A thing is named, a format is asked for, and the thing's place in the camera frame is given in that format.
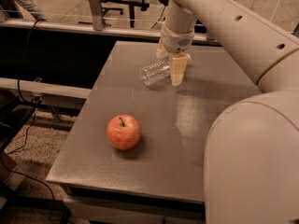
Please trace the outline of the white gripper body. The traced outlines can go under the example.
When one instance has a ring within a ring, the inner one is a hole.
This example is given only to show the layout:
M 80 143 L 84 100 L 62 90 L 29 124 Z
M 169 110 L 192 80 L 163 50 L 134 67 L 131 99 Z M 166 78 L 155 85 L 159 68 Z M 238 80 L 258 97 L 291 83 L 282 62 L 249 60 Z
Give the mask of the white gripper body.
M 193 38 L 194 31 L 180 34 L 173 32 L 165 24 L 162 26 L 160 42 L 169 53 L 178 53 L 188 49 L 192 44 Z

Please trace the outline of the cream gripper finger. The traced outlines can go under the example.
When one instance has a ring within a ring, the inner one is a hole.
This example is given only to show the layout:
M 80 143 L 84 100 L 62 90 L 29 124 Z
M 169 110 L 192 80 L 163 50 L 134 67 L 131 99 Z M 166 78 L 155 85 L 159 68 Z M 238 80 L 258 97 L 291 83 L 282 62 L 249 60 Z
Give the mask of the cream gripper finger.
M 170 77 L 173 86 L 181 84 L 186 67 L 191 57 L 184 52 L 178 53 L 170 59 Z
M 163 59 L 169 55 L 169 52 L 164 47 L 164 43 L 162 39 L 159 39 L 158 47 L 156 49 L 156 58 Z

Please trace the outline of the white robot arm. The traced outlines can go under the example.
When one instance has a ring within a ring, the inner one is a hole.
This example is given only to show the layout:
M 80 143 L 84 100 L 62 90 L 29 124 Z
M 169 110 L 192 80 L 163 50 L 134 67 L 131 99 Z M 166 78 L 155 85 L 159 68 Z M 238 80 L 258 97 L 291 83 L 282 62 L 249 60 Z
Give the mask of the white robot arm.
M 209 130 L 206 224 L 298 224 L 298 38 L 235 0 L 170 0 L 164 48 L 187 49 L 195 21 L 260 90 L 229 106 Z

